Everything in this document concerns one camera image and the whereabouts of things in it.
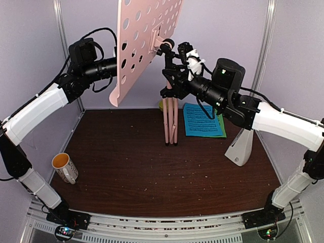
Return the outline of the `blue sheet music paper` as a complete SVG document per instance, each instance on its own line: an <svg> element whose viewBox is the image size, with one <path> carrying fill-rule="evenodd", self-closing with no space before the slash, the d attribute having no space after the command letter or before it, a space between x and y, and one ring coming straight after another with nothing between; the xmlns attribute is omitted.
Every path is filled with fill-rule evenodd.
<svg viewBox="0 0 324 243"><path fill-rule="evenodd" d="M185 103L183 107L185 135L196 137L218 137L223 132L218 119L209 119L197 104Z"/></svg>

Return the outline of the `pink music stand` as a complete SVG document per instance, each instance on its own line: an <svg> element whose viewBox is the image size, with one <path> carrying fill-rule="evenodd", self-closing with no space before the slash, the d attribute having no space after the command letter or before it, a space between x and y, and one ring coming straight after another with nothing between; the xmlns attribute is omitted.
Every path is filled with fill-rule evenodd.
<svg viewBox="0 0 324 243"><path fill-rule="evenodd" d="M117 83L110 103L118 107L160 45L169 44L183 1L119 1L117 15Z"/></svg>

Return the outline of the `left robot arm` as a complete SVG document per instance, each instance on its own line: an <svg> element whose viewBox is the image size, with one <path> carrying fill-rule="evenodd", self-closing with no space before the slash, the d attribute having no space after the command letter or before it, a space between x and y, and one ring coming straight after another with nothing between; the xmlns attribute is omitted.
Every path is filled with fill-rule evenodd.
<svg viewBox="0 0 324 243"><path fill-rule="evenodd" d="M69 224L73 214L69 205L33 168L20 143L41 122L55 111L78 99L85 90L95 89L95 82L117 76L117 58L98 58L102 47L90 36L97 28L68 48L69 55L62 69L43 90L1 122L1 157L10 178L19 181L49 210L62 225Z"/></svg>

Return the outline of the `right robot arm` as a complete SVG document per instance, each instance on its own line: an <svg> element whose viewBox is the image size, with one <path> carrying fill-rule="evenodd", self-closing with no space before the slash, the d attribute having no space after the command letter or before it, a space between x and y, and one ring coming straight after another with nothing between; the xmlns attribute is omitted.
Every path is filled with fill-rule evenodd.
<svg viewBox="0 0 324 243"><path fill-rule="evenodd" d="M194 58L175 64L172 58L165 58L162 74L171 84L175 95L183 99L188 94L198 102L213 107L215 115L222 114L234 125L246 129L263 131L297 142L307 148L303 160L287 182L272 191L264 209L253 219L271 223L298 194L310 184L323 179L323 121L315 121L278 108L267 98L241 95L241 83L245 69L236 62L219 58L211 72L211 79L204 78L199 71L205 69L204 62Z"/></svg>

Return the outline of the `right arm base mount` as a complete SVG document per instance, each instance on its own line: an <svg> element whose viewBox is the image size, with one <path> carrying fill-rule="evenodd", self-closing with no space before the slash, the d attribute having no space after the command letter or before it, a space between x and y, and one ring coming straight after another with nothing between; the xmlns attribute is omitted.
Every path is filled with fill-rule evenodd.
<svg viewBox="0 0 324 243"><path fill-rule="evenodd" d="M286 218L284 212L267 213L264 209L242 214L245 229L261 227L268 224L275 224Z"/></svg>

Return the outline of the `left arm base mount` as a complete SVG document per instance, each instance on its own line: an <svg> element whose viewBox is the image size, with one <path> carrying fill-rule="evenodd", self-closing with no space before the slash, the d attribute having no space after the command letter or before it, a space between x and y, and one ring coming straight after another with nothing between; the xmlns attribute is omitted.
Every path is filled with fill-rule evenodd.
<svg viewBox="0 0 324 243"><path fill-rule="evenodd" d="M87 230L90 219L90 214L81 213L77 211L68 211L68 214L64 219L56 217L53 213L48 213L46 216L47 221L60 225L65 225L76 230Z"/></svg>

